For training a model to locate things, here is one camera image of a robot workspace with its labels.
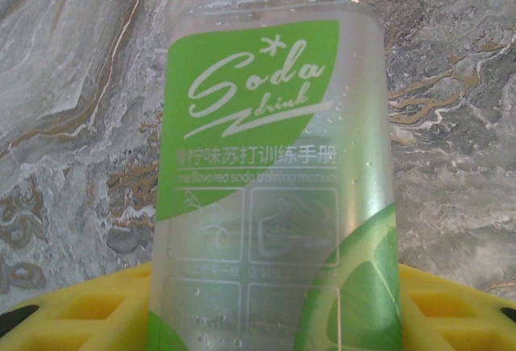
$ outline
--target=gray marble countertop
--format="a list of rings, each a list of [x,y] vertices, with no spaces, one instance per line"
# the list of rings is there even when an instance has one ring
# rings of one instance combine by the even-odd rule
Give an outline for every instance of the gray marble countertop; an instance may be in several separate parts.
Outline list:
[[[369,0],[401,260],[516,300],[516,3]],[[167,0],[0,0],[0,311],[148,261]]]

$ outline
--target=star logo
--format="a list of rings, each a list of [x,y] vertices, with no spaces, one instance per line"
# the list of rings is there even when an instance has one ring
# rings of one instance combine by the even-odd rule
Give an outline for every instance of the star logo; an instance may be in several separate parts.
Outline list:
[[[281,37],[279,35],[276,35],[274,40],[261,38],[261,41],[268,44],[268,47],[260,50],[262,54],[269,53],[271,56],[275,56],[278,48],[287,48],[287,45],[281,41]]]

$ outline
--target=clear plastic bottle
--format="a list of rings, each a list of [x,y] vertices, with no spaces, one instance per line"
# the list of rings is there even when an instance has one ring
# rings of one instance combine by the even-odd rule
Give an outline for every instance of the clear plastic bottle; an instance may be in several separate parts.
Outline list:
[[[381,26],[170,0],[148,349],[401,350]]]

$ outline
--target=lime slice illustration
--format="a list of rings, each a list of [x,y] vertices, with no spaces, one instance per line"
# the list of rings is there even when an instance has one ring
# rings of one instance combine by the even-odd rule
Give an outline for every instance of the lime slice illustration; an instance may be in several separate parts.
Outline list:
[[[337,254],[336,268],[322,269],[306,295],[294,350],[402,350],[395,206],[356,229],[327,262]]]

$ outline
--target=green label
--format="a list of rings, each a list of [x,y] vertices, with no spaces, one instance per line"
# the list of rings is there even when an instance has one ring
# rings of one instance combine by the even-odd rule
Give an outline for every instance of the green label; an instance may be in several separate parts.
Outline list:
[[[313,21],[188,36],[169,51],[157,219],[191,211],[188,191],[236,188],[292,153],[324,97],[339,22]],[[313,151],[296,158],[307,162]],[[226,190],[199,191],[194,209]]]

